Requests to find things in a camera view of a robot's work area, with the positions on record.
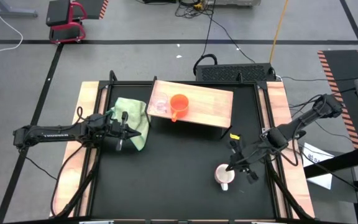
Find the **black stool seat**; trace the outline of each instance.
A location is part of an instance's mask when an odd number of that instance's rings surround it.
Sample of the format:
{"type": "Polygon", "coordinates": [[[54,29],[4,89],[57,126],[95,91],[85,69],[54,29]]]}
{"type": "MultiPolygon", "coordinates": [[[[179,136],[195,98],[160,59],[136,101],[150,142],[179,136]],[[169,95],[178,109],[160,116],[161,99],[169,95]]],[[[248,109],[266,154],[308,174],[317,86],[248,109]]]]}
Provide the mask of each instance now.
{"type": "Polygon", "coordinates": [[[68,24],[68,11],[70,0],[55,0],[49,2],[47,14],[47,26],[59,26],[68,24]]]}

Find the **green cloth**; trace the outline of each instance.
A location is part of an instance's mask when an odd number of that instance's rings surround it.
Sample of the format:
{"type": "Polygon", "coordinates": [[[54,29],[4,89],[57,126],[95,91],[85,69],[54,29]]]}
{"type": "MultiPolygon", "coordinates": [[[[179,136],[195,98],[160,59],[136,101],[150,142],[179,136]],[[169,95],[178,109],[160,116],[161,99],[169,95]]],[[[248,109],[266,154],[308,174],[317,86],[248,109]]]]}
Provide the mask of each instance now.
{"type": "Polygon", "coordinates": [[[143,149],[149,133],[149,122],[147,122],[145,109],[145,102],[121,97],[117,99],[114,107],[110,109],[113,112],[112,119],[117,119],[119,122],[122,121],[122,112],[128,112],[128,126],[142,133],[140,136],[130,138],[138,151],[143,149]]]}

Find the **wooden board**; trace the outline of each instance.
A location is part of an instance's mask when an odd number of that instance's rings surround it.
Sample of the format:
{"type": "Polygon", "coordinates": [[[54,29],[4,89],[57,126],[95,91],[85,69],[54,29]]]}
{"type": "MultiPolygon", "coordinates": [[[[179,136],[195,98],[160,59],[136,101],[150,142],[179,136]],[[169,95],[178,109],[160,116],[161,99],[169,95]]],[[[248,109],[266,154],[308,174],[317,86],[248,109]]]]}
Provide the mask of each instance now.
{"type": "Polygon", "coordinates": [[[176,94],[183,94],[189,99],[188,114],[178,120],[221,128],[230,127],[232,91],[156,80],[147,113],[151,116],[171,119],[169,101],[176,94]],[[158,112],[156,104],[164,100],[166,109],[158,112]]]}
{"type": "MultiPolygon", "coordinates": [[[[268,82],[268,94],[270,98],[270,104],[273,112],[273,119],[275,125],[288,123],[291,121],[291,113],[288,107],[287,96],[285,94],[283,83],[281,82],[268,82]]],[[[78,97],[77,106],[81,105],[84,109],[84,115],[89,115],[93,112],[96,94],[98,90],[98,82],[83,82],[80,90],[80,95],[78,97]]],[[[263,92],[259,91],[261,105],[262,105],[262,114],[264,116],[265,126],[269,126],[267,122],[267,110],[266,105],[263,100],[263,92]]],[[[106,91],[103,91],[101,97],[101,105],[104,105],[104,101],[106,98],[106,91]]],[[[77,148],[77,146],[67,144],[65,159],[77,148]]],[[[294,155],[291,151],[283,152],[287,157],[294,160],[294,155]]],[[[57,194],[54,199],[54,207],[55,212],[59,212],[62,208],[67,204],[67,202],[71,199],[72,195],[78,188],[78,184],[80,181],[81,171],[84,163],[85,150],[81,150],[74,158],[74,160],[68,162],[67,166],[62,172],[62,180],[59,183],[57,194]]],[[[310,195],[308,186],[306,183],[305,173],[303,172],[303,168],[301,164],[297,167],[292,166],[287,161],[283,159],[283,166],[285,172],[285,180],[288,185],[289,191],[292,193],[296,201],[303,207],[305,212],[310,216],[314,216],[313,206],[311,204],[310,195]]],[[[277,196],[278,196],[278,205],[280,209],[281,217],[285,218],[285,207],[283,202],[283,196],[276,187],[277,196]]],[[[89,192],[86,191],[83,196],[83,201],[81,204],[80,214],[85,215],[85,211],[87,208],[87,198],[89,192]]]]}

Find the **gray floor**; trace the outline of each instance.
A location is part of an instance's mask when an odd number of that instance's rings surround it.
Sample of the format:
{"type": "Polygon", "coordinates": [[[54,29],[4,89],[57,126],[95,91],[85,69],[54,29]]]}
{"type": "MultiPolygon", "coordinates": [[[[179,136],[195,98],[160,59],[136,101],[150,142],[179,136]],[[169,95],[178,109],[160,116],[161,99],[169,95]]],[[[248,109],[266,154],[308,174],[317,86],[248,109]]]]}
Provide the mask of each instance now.
{"type": "MultiPolygon", "coordinates": [[[[47,1],[6,0],[15,7],[39,12],[38,18],[7,18],[21,31],[25,40],[47,40],[45,25],[47,1]]],[[[217,8],[215,20],[234,39],[271,40],[284,0],[263,0],[260,6],[217,8]]],[[[358,1],[347,1],[358,25],[358,1]]],[[[101,21],[84,21],[88,40],[204,39],[209,19],[191,20],[174,16],[177,5],[146,6],[134,0],[110,1],[101,21]]],[[[0,39],[18,39],[14,31],[0,21],[0,39]]],[[[213,24],[211,39],[227,39],[213,24]]],[[[356,40],[339,0],[290,1],[279,39],[282,40],[356,40]]],[[[83,81],[107,80],[114,70],[119,80],[194,80],[192,67],[204,45],[66,45],[57,65],[39,125],[67,124],[72,121],[83,81]]],[[[269,60],[270,45],[240,45],[256,62],[269,60]]],[[[280,76],[324,78],[317,57],[318,50],[356,49],[358,45],[278,45],[273,66],[280,76]]],[[[12,146],[12,131],[30,123],[47,76],[55,45],[22,45],[16,50],[0,52],[0,204],[18,154],[12,146]]],[[[207,53],[219,63],[249,63],[233,45],[208,45],[207,53]]],[[[302,103],[318,93],[329,93],[326,82],[284,80],[288,100],[302,103]]],[[[340,118],[321,122],[336,134],[347,135],[340,118]]],[[[348,152],[352,144],[327,135],[311,125],[303,141],[320,149],[348,152]]],[[[65,144],[40,144],[31,148],[29,157],[57,175],[65,144]]],[[[6,222],[47,218],[54,180],[26,161],[9,207],[6,222]]],[[[327,198],[312,198],[316,216],[334,222],[355,222],[353,206],[327,198]]]]}

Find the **yellow cable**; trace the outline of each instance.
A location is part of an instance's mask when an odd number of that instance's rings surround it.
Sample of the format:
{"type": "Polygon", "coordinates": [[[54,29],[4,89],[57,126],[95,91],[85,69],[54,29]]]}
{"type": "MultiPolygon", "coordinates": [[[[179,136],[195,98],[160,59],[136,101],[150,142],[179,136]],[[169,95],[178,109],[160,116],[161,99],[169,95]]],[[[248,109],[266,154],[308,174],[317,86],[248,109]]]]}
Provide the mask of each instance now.
{"type": "Polygon", "coordinates": [[[284,19],[285,10],[287,10],[287,5],[288,5],[288,0],[285,0],[284,9],[283,9],[283,12],[281,13],[280,22],[278,22],[278,27],[277,27],[277,30],[276,30],[276,35],[274,36],[272,51],[270,52],[270,60],[268,61],[269,63],[272,63],[272,60],[273,60],[274,48],[275,48],[275,46],[276,46],[276,41],[277,41],[277,37],[278,37],[278,32],[280,31],[281,23],[283,22],[283,19],[284,19]]]}

